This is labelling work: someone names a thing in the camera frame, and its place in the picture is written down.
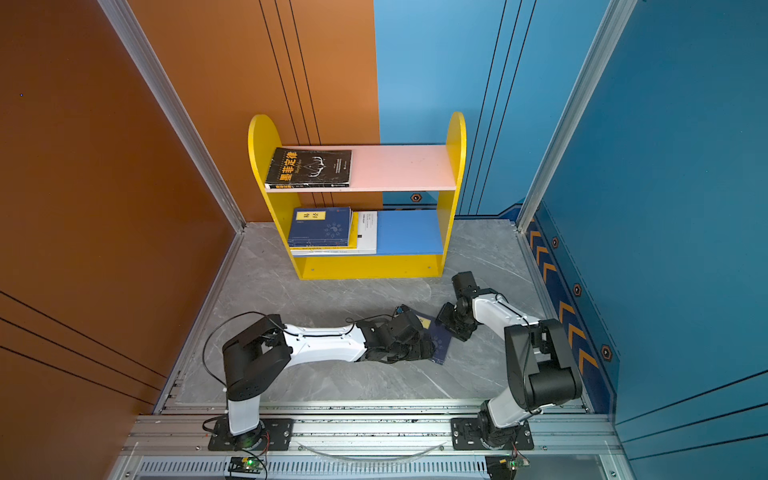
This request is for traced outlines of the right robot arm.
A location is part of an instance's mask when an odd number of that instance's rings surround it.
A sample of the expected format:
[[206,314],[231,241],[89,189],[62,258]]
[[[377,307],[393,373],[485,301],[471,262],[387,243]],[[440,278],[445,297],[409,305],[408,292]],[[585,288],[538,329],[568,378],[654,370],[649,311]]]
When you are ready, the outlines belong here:
[[560,321],[523,313],[500,292],[480,287],[469,271],[454,275],[452,285],[456,301],[441,307],[436,322],[462,342],[481,325],[504,340],[507,386],[477,416],[484,444],[503,448],[543,408],[579,398],[581,374]]

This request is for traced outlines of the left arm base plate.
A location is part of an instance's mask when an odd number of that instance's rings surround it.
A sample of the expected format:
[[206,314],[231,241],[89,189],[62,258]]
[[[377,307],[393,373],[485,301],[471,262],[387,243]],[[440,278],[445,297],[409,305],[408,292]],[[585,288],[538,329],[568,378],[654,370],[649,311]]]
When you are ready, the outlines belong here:
[[282,452],[289,449],[294,420],[273,418],[261,420],[254,429],[242,434],[232,434],[226,415],[209,418],[202,423],[208,434],[210,451]]

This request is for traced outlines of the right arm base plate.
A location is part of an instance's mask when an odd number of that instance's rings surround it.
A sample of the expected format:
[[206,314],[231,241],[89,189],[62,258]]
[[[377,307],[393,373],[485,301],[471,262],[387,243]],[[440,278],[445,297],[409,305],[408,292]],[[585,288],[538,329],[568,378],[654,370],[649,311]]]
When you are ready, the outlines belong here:
[[450,432],[453,448],[458,451],[532,451],[535,448],[527,422],[499,428],[485,417],[452,418]]

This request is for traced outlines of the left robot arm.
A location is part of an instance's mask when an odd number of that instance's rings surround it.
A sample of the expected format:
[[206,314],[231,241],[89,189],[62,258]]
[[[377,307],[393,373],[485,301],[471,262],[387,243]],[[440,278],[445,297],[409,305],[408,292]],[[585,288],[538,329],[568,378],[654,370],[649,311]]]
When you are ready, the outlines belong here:
[[430,360],[435,351],[428,329],[405,305],[334,328],[299,327],[278,314],[263,315],[222,347],[229,432],[261,429],[261,395],[291,367],[326,361],[394,364]]

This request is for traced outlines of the white La Dame book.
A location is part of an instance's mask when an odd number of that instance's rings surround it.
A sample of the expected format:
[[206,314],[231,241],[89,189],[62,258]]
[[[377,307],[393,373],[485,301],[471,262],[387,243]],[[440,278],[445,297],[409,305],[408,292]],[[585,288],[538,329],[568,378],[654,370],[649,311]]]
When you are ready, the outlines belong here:
[[294,257],[374,255],[377,253],[377,225],[375,211],[354,212],[347,246],[291,248],[290,252]]

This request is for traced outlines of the black book orange title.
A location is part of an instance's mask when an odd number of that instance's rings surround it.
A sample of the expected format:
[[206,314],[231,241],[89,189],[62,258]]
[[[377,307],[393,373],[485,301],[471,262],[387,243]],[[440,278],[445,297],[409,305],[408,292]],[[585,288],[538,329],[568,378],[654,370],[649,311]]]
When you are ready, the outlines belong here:
[[351,150],[277,148],[265,181],[267,189],[345,188],[350,184]]

